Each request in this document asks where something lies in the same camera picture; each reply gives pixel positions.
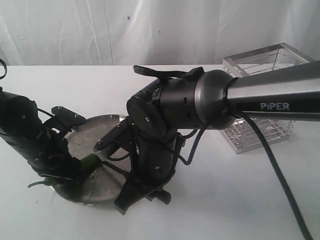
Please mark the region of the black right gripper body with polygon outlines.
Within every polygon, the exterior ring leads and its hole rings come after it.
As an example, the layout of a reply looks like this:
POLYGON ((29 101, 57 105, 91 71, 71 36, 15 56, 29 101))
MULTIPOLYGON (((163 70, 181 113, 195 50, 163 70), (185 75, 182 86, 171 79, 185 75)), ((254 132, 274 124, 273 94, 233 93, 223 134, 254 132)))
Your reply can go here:
POLYGON ((151 139, 143 135, 136 138, 138 147, 137 166, 133 177, 150 188, 145 198, 158 189, 163 189, 176 171, 177 161, 185 139, 180 134, 167 134, 161 139, 151 139))

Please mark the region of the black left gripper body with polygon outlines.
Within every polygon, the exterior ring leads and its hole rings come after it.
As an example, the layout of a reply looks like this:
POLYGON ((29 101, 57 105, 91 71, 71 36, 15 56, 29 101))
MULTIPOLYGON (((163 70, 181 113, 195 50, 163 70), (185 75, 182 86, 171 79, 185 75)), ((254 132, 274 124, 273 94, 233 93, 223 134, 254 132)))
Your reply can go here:
POLYGON ((80 180, 81 162, 69 153, 68 141, 52 129, 47 130, 43 140, 29 160, 32 169, 41 177, 80 180))

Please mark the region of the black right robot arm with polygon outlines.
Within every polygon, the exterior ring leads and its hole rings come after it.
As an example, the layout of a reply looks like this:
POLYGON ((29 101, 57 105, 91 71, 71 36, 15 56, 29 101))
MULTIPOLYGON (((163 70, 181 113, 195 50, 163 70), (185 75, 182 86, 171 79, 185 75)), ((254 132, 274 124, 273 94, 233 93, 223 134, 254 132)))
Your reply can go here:
POLYGON ((163 187, 181 158, 186 140, 181 129, 190 130, 198 143, 205 130, 223 130, 237 118, 320 119, 318 61, 240 78, 202 67, 188 72, 133 69, 155 80, 127 101, 128 116, 117 126, 116 143, 131 163, 114 202, 121 214, 143 198, 170 202, 163 187))

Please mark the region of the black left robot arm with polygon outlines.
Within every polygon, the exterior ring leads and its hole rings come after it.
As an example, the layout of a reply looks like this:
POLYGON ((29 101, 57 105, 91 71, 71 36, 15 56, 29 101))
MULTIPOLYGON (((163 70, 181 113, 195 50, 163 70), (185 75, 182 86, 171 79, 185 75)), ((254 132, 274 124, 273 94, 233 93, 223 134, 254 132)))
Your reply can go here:
POLYGON ((62 106, 42 121, 36 102, 6 91, 0 92, 0 137, 18 152, 41 177, 57 184, 81 185, 91 170, 69 152, 66 134, 86 119, 62 106))

